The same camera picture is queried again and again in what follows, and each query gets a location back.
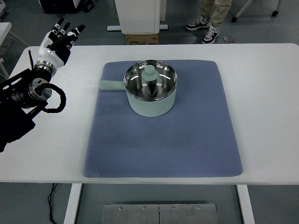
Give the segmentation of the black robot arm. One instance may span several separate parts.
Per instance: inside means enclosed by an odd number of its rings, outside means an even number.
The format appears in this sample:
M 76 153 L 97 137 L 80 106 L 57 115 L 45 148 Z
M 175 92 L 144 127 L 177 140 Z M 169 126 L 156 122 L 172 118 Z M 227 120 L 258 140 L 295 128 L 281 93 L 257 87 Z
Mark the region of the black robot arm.
M 35 127 L 33 118 L 40 112 L 59 113 L 66 106 L 66 95 L 51 84 L 54 66 L 47 61 L 33 63 L 0 84 L 0 151 Z

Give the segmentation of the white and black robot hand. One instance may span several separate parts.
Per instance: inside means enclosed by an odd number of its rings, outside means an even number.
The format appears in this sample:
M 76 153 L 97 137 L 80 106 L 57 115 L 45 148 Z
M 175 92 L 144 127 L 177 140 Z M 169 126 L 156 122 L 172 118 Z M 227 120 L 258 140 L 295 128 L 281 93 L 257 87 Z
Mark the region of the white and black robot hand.
M 67 30 L 70 23 L 63 24 L 64 18 L 60 18 L 44 37 L 40 48 L 38 62 L 44 61 L 58 69 L 64 66 L 71 54 L 71 48 L 78 39 L 79 34 L 85 29 L 85 25 L 79 25 Z

